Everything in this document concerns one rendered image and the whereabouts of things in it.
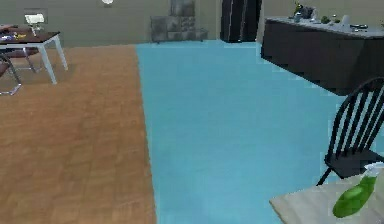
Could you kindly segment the black spindle-back chair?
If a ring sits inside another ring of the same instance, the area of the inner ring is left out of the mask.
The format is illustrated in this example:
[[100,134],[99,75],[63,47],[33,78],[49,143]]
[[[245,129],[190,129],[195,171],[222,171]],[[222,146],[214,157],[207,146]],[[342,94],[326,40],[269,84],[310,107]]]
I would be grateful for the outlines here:
[[324,156],[327,170],[317,186],[322,185],[331,172],[345,179],[362,174],[365,165],[384,162],[384,156],[371,150],[383,124],[384,77],[377,77],[361,84],[340,105]]

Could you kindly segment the dark kitchen counter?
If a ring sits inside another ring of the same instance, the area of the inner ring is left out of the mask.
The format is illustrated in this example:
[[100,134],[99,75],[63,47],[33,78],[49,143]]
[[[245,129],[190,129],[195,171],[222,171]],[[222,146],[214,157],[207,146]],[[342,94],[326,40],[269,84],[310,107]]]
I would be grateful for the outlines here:
[[336,95],[384,77],[384,30],[267,18],[261,57]]

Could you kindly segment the dark kettle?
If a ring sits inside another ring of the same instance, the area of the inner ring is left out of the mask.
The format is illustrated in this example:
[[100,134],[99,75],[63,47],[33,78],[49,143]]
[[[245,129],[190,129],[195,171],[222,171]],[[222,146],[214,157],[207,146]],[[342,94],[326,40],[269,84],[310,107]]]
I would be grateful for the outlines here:
[[303,19],[313,19],[316,15],[316,9],[314,7],[303,7],[301,13]]

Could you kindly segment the pale wooden table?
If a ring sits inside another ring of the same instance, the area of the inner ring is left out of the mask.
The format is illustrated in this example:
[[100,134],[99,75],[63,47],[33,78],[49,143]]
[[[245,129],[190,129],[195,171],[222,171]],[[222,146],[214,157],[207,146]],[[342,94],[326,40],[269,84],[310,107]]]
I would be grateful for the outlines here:
[[283,224],[384,224],[384,172],[379,174],[374,192],[358,213],[345,218],[333,215],[337,199],[360,180],[360,176],[353,176],[313,186],[273,197],[270,204]]

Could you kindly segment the green spray bottle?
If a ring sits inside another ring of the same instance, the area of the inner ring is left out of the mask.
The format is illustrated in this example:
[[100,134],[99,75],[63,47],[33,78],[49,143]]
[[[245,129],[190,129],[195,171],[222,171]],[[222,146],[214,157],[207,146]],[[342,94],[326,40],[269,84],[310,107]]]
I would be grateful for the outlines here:
[[374,192],[384,162],[367,164],[364,168],[360,182],[344,191],[334,204],[332,213],[335,217],[344,218],[361,210]]

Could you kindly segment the white-legged dark-top table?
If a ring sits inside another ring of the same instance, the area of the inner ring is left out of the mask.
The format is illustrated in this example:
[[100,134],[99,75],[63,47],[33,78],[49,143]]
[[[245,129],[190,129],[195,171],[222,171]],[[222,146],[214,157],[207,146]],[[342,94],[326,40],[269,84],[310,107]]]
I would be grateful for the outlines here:
[[44,68],[48,72],[51,82],[53,84],[57,83],[55,73],[53,71],[51,62],[49,60],[46,45],[53,42],[55,44],[56,50],[61,59],[62,65],[65,70],[68,69],[67,61],[63,48],[61,46],[61,41],[59,38],[59,31],[42,31],[37,33],[36,36],[33,35],[32,31],[12,31],[10,28],[7,28],[7,33],[0,35],[0,49],[7,48],[24,48],[24,47],[36,47],[39,50],[41,55],[41,60]]

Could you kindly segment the white desk lamp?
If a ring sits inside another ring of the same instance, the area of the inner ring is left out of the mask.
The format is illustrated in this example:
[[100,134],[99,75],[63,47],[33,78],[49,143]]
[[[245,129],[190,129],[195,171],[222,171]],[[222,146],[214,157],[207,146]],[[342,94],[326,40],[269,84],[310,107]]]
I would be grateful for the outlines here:
[[33,35],[36,36],[37,32],[41,30],[40,25],[45,22],[44,15],[42,13],[26,14],[25,19],[27,24],[31,27]]

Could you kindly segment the dark metal-frame chair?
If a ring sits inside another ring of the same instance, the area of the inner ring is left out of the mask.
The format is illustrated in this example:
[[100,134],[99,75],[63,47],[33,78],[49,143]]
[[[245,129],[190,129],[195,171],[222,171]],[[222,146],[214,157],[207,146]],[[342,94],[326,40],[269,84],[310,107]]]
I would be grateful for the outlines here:
[[16,85],[12,89],[7,91],[0,91],[0,96],[14,95],[22,86],[20,77],[16,72],[17,68],[11,62],[11,58],[24,58],[28,63],[27,69],[37,73],[42,69],[42,66],[36,67],[31,61],[30,57],[37,54],[38,52],[39,50],[36,47],[0,49],[0,78],[3,77],[6,73],[10,73],[16,82]]

